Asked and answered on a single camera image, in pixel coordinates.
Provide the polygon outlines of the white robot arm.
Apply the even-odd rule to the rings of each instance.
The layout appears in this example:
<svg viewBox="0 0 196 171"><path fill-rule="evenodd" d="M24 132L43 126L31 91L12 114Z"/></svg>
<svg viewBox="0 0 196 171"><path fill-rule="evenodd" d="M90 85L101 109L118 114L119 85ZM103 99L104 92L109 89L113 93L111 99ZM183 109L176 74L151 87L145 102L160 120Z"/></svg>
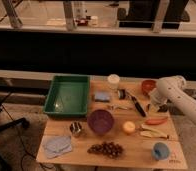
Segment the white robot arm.
<svg viewBox="0 0 196 171"><path fill-rule="evenodd" d="M170 100L196 125L196 100L184 92L186 85L183 76L162 77L156 81L156 87L149 96L154 106L161 106Z"/></svg>

